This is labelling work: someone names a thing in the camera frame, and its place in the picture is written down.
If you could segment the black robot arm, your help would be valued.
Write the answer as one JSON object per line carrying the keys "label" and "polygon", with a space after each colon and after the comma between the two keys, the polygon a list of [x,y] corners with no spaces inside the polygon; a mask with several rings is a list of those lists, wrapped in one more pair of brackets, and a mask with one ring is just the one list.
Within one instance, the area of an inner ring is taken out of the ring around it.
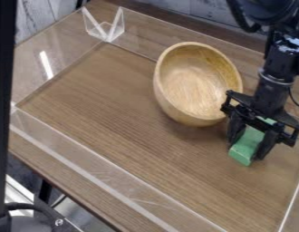
{"label": "black robot arm", "polygon": [[299,0],[227,0],[241,28],[269,28],[266,63],[253,95],[227,91],[222,112],[229,116],[230,156],[245,164],[263,160],[281,143],[294,146],[299,120],[286,111],[299,77]]}

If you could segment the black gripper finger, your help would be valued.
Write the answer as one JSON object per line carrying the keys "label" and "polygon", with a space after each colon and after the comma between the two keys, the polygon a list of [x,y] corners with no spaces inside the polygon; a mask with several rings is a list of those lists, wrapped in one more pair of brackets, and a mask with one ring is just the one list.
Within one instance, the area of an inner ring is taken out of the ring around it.
{"label": "black gripper finger", "polygon": [[255,158],[258,160],[263,160],[269,154],[269,152],[274,149],[277,143],[279,141],[279,134],[269,130],[266,132],[266,136],[262,140],[262,142],[258,145],[257,153],[255,153]]}
{"label": "black gripper finger", "polygon": [[246,123],[242,116],[234,112],[230,116],[230,123],[227,127],[229,143],[234,144],[246,130]]}

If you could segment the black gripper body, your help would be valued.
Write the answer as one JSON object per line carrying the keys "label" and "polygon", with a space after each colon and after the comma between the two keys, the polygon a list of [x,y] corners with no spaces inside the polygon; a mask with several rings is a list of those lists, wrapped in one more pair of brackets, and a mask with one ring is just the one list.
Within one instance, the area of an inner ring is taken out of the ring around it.
{"label": "black gripper body", "polygon": [[242,116],[246,126],[253,126],[262,132],[275,131],[279,134],[278,143],[294,147],[299,138],[299,120],[286,110],[277,112],[274,116],[267,116],[253,107],[253,102],[253,96],[229,90],[221,111],[229,117],[237,112]]}

